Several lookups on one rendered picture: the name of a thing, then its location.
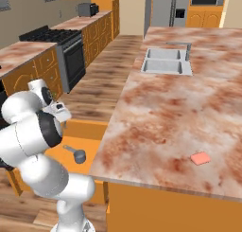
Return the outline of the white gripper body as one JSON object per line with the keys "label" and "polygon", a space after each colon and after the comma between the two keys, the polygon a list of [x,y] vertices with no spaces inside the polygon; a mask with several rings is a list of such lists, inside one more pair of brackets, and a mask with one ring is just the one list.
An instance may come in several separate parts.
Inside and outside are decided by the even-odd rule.
{"label": "white gripper body", "polygon": [[43,108],[43,111],[53,115],[59,122],[67,121],[72,117],[63,102],[53,102]]}

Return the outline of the orange open drawer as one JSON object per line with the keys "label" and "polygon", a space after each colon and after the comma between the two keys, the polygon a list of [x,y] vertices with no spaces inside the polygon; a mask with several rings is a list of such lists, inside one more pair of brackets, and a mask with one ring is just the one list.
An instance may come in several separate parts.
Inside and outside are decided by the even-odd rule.
{"label": "orange open drawer", "polygon": [[[45,154],[62,163],[68,171],[87,175],[108,123],[72,118],[65,125],[61,125],[64,126],[61,143],[55,148],[47,150]],[[76,150],[85,150],[86,161],[83,164],[77,164],[74,155],[63,146],[69,146]],[[18,169],[6,171],[6,173],[16,196],[21,196],[24,191],[31,191],[31,188],[22,180]],[[95,180],[95,195],[90,202],[105,205],[107,201],[107,183]]]}

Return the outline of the grey measuring cup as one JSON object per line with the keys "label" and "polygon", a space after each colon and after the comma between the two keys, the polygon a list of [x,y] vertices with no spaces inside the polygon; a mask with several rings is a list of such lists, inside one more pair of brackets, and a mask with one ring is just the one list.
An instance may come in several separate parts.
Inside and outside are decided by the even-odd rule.
{"label": "grey measuring cup", "polygon": [[77,164],[83,164],[86,161],[85,150],[77,150],[68,145],[63,145],[62,147],[74,155],[74,159]]}

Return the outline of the orange corner base cupboards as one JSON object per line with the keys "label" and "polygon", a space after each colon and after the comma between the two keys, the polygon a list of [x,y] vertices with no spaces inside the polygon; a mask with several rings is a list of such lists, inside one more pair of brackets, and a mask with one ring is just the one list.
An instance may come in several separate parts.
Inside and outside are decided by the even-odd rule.
{"label": "orange corner base cupboards", "polygon": [[51,47],[33,60],[15,68],[3,78],[3,86],[8,96],[28,89],[31,80],[43,79],[54,100],[63,93],[56,48]]}

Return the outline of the black stove with oven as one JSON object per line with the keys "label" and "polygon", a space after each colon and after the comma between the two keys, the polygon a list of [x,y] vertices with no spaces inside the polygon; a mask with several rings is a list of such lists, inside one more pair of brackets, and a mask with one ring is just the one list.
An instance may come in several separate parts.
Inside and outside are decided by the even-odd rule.
{"label": "black stove with oven", "polygon": [[80,30],[39,27],[19,36],[22,42],[56,43],[63,91],[69,94],[86,74]]}

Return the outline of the orange base cupboard run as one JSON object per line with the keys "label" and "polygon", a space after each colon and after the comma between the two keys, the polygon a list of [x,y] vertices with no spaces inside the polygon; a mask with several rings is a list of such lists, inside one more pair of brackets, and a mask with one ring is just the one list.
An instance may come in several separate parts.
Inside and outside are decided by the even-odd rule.
{"label": "orange base cupboard run", "polygon": [[100,12],[94,17],[82,17],[82,40],[85,66],[89,64],[112,41],[112,14]]}

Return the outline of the grey toaster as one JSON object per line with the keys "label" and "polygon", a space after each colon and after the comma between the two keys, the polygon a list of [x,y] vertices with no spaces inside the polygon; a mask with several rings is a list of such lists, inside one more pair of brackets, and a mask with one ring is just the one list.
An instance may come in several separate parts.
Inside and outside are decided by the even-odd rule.
{"label": "grey toaster", "polygon": [[79,17],[92,17],[99,13],[99,5],[96,3],[81,3],[78,4],[78,16]]}

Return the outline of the orange tall cupboard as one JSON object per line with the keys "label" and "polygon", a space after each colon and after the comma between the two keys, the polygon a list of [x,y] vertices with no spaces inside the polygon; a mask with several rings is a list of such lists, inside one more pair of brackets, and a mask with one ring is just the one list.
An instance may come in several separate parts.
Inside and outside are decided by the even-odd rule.
{"label": "orange tall cupboard", "polygon": [[119,0],[91,0],[99,5],[100,10],[110,10],[112,12],[112,38],[115,39],[120,30]]}

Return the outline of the grey double sink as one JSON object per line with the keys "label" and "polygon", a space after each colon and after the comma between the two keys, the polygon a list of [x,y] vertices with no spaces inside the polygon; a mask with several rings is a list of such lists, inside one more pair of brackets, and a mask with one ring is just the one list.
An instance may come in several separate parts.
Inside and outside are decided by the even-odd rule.
{"label": "grey double sink", "polygon": [[141,67],[142,73],[192,76],[191,63],[180,49],[149,48]]}

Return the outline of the pink sponge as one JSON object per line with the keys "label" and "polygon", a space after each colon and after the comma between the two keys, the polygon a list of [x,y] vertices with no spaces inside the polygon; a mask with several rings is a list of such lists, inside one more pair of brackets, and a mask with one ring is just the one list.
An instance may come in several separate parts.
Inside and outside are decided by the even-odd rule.
{"label": "pink sponge", "polygon": [[199,166],[202,164],[209,163],[211,161],[210,156],[206,152],[198,152],[191,155],[191,161]]}

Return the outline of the grey fridge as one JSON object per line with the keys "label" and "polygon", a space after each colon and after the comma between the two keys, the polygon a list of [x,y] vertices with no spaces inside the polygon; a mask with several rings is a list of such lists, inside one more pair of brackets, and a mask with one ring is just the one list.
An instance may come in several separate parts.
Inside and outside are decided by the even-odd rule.
{"label": "grey fridge", "polygon": [[153,27],[184,27],[189,0],[153,0]]}

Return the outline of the orange cupboards under microwave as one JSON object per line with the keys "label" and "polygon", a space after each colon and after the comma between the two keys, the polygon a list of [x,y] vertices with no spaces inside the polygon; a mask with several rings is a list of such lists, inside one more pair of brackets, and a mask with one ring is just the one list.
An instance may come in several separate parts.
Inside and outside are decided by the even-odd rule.
{"label": "orange cupboards under microwave", "polygon": [[186,27],[219,27],[223,7],[190,6],[187,11]]}

